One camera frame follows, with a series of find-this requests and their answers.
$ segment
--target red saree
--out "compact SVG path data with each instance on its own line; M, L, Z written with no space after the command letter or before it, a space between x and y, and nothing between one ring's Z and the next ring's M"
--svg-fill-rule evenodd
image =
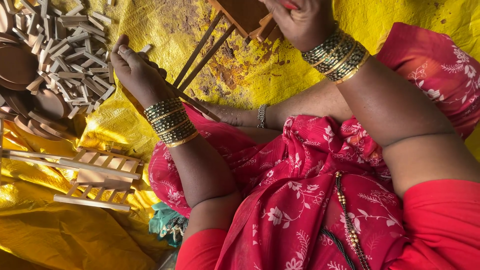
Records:
M480 117L480 64L448 36L397 23L377 59L435 102L463 138L473 131ZM401 254L409 241L401 202L392 192L380 147L355 117L341 125L329 117L289 117L281 136L256 146L236 128L186 109L199 133L224 156L245 196L217 269L347 269L320 229L332 232L360 268L346 238L336 171L344 172L348 215L370 267L388 268ZM160 199L189 216L175 164L161 142L149 179Z

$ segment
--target teal cloth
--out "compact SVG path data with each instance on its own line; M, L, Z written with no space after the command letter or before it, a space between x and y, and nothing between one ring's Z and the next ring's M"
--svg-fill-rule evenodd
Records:
M164 202L152 205L154 216L148 222L148 232L157 233L158 240L166 240L169 245L178 247L187 229L188 219L172 210Z

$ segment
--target gold bangle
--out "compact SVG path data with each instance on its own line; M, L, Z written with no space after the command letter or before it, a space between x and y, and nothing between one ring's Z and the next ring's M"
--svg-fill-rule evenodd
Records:
M172 128L169 128L169 129L165 130L165 131L162 132L162 133L157 133L157 135L160 137L161 135L166 134L166 133L168 133L168 132L170 132L170 131L178 128L179 126L185 124L185 123L186 123L187 121L189 121L189 120L190 120L190 118L187 118L187 119L185 119L184 121L182 121L180 124L178 124L178 125L176 125L176 126L174 126L174 127L172 127Z
M346 82L348 79L350 79L351 77L353 77L353 75L355 75L358 70L360 70L360 67L363 66L363 64L370 58L370 53L368 51L366 51L365 55L363 56L362 60L360 61L360 63L354 68L352 69L347 75L345 75L345 77L341 78L340 80L334 82L336 85L339 85L341 83L344 83Z
M185 139L183 139L183 140L181 140L181 141L178 141L178 142L175 142L175 143L167 144L166 146L167 146L168 148L180 146L180 145L182 145L182 144L185 144L185 143L191 141L192 139L194 139L195 137L197 137L197 135L198 135L198 131L196 130L195 133L193 133L192 135L186 137Z
M330 73L335 71L339 66L341 66L343 63L345 63L345 61L352 55L353 51L357 47L357 44L358 44L358 42L355 42L353 44L352 49L348 52L348 54L342 60L340 60L335 66L333 66L329 71L325 72L324 75L325 76L329 75Z
M347 36L347 34L344 32L343 33L343 36L342 36L342 39L340 40L340 42L337 44L337 46L335 48L332 49L332 51L330 53L328 53L327 55L325 55L325 57L323 57L322 59L320 59L320 61L318 61L317 63L313 64L312 67L316 67L318 66L319 64L323 63L325 60L327 60L330 56L332 56L332 54L338 49L338 47L340 47L340 45L342 45L343 41L345 40L345 37Z
M178 111L180 111L180 110L183 110L183 109L185 109L185 108L182 106L182 108L175 109L175 110L173 110L173 111L171 111L171 112L168 112L168 113L166 113L166 114L164 114L164 115L162 115L162 116L159 116L159 117L153 119L152 121L150 121L150 123L153 124L154 122L156 122L156 121L158 121L158 120L161 120L161 119L164 119L165 117L167 117L167 116L169 116L169 115L171 115L171 114L174 114L174 113L176 113L176 112L178 112Z

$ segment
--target fingernail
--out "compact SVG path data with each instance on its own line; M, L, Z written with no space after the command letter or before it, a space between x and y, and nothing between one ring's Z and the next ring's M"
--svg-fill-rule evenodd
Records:
M282 0L281 1L282 5L290 10L298 10L298 6L291 0Z
M121 45L120 48L119 48L119 51L120 51L121 53L125 53L127 50L128 50L128 46L127 46L127 45Z

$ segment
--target round wooden piece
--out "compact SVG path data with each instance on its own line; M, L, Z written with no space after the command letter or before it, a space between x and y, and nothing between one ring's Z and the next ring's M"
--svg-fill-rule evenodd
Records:
M60 130L56 130L52 127L49 127L45 124L40 124L40 127L45 129L45 131L49 132L50 134L52 135L55 135L57 137L60 137L62 139L66 139L66 140L76 140L77 139L77 136L75 136L74 134L70 133L69 131L60 131Z
M3 86L3 87L8 88L10 90L26 91L28 85L14 84L14 83L9 82L7 80L4 80L0 77L0 86Z
M40 123L34 119L30 119L28 121L28 128L31 129L35 135L38 135L42 138L51 140L51 141L60 141L61 138L54 136L50 133L48 133L45 129L40 127Z
M37 120L38 122L40 122L42 124L45 124L49 127L52 127L54 129L57 129L57 130L60 130L60 131L65 131L68 128L67 126L64 126L60 123L55 122L55 120L52 120L52 119L48 118L47 116L45 116L44 114L42 114L41 112L38 112L36 110L33 110L33 111L29 112L28 116L30 116L31 118Z
M29 109L17 93L15 91L3 90L1 96L12 110L28 117Z
M17 47L1 47L0 77L12 83L25 85L35 80L38 61L33 54Z
M15 119L15 115L14 114L11 114L11 113L8 113L4 110L1 110L0 109L0 116L3 117L6 121L9 121L9 122L14 122L14 119Z
M13 28L13 17L8 13L5 5L0 3L0 32L7 33Z
M35 109L45 116L58 120L68 115L68 105L60 94L55 94L47 89L40 89L33 97Z
M0 42L20 44L20 42L18 41L18 38L6 33L1 33L1 32L0 32Z
M28 119L26 119L23 115L19 114L15 117L15 124L23 131L28 132L32 135L36 135L29 127L28 127Z
M4 112L7 112L7 113L17 114L17 112L14 111L12 108L10 108L10 106L8 106L8 105L1 106L0 109Z

